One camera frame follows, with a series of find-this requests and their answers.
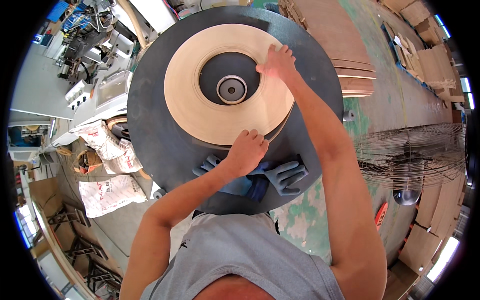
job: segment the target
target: flexible hose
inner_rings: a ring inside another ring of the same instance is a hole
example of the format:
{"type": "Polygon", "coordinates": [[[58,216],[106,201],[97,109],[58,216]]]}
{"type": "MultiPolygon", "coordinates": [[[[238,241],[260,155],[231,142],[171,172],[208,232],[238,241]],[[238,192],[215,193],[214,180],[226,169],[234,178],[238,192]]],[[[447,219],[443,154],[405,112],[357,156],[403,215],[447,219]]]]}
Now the flexible hose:
{"type": "Polygon", "coordinates": [[[132,21],[133,27],[135,28],[135,33],[137,34],[138,42],[140,43],[140,47],[145,49],[147,47],[147,41],[144,38],[144,34],[142,33],[142,29],[140,24],[138,23],[137,17],[132,10],[130,4],[128,4],[127,0],[117,0],[117,3],[125,10],[128,17],[132,21]]]}

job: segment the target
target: window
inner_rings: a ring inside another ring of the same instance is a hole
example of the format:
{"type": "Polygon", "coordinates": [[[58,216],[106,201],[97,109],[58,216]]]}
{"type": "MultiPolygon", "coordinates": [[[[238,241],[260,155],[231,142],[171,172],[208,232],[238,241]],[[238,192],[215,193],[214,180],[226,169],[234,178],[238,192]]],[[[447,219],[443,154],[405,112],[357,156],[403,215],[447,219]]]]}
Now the window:
{"type": "Polygon", "coordinates": [[[468,82],[468,77],[460,78],[460,83],[462,85],[462,91],[467,93],[468,103],[470,104],[470,109],[475,109],[475,103],[473,102],[473,94],[470,89],[470,83],[468,82]]]}
{"type": "Polygon", "coordinates": [[[453,253],[455,253],[458,243],[459,243],[458,240],[454,237],[450,237],[448,239],[448,242],[445,245],[445,248],[442,250],[442,253],[438,258],[437,263],[433,266],[433,268],[427,274],[428,279],[430,279],[432,282],[435,282],[435,280],[440,275],[440,273],[445,269],[447,263],[452,258],[453,253]]]}
{"type": "Polygon", "coordinates": [[[445,35],[447,36],[447,38],[450,38],[450,33],[448,32],[447,27],[445,27],[444,23],[442,22],[442,19],[440,19],[440,16],[436,14],[434,15],[434,17],[435,17],[435,20],[437,20],[440,27],[445,31],[445,35]]]}
{"type": "Polygon", "coordinates": [[[17,218],[20,232],[24,238],[25,245],[27,248],[31,248],[33,246],[33,239],[35,238],[38,228],[32,219],[28,206],[24,205],[18,208],[15,211],[15,216],[17,218]]]}

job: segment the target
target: industrial fan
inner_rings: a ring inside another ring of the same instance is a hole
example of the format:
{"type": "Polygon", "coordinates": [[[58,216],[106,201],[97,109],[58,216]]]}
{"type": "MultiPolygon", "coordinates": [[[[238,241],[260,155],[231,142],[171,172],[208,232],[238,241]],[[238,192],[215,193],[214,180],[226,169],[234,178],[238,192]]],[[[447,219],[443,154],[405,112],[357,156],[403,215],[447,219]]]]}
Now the industrial fan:
{"type": "Polygon", "coordinates": [[[434,124],[355,138],[367,184],[394,190],[401,205],[414,204],[422,188],[438,186],[465,171],[465,127],[434,124]]]}

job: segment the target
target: metal hub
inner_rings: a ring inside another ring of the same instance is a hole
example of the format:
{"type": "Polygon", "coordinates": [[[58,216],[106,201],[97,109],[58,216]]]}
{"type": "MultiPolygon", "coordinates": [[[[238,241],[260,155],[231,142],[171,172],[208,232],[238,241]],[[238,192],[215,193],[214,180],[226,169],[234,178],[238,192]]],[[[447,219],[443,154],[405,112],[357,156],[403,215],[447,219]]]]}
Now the metal hub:
{"type": "Polygon", "coordinates": [[[216,93],[224,103],[229,105],[238,104],[247,95],[247,84],[237,75],[228,75],[217,83],[216,93]]]}

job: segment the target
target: person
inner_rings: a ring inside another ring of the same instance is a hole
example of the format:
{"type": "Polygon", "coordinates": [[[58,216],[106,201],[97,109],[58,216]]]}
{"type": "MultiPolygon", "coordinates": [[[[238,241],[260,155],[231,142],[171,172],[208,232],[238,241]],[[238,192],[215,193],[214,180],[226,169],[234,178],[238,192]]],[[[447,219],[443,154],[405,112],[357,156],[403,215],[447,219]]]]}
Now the person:
{"type": "Polygon", "coordinates": [[[132,243],[121,300],[381,299],[386,255],[353,143],[329,106],[295,70],[287,45],[271,45],[256,70],[280,78],[302,113],[322,164],[332,264],[279,236],[267,214],[200,214],[169,263],[170,230],[205,199],[255,169],[268,150],[244,130],[227,157],[160,198],[144,214],[132,243]]]}

